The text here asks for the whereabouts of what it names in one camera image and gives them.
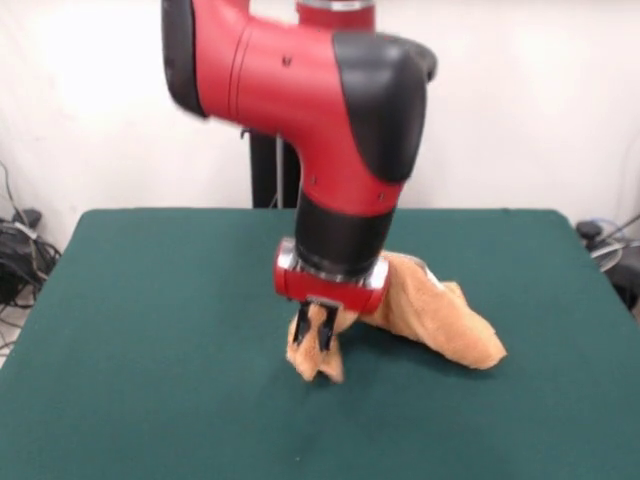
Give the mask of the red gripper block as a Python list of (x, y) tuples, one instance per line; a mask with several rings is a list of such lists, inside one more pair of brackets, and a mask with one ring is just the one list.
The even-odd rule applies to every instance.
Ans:
[(301, 302), (295, 323), (292, 343), (300, 345), (311, 329), (309, 318), (312, 301), (325, 303), (325, 319), (318, 327), (318, 345), (321, 352), (330, 350), (339, 305), (358, 313), (372, 313), (382, 302), (388, 285), (388, 267), (375, 266), (360, 283), (324, 280), (311, 273), (274, 267), (276, 292), (286, 298)]

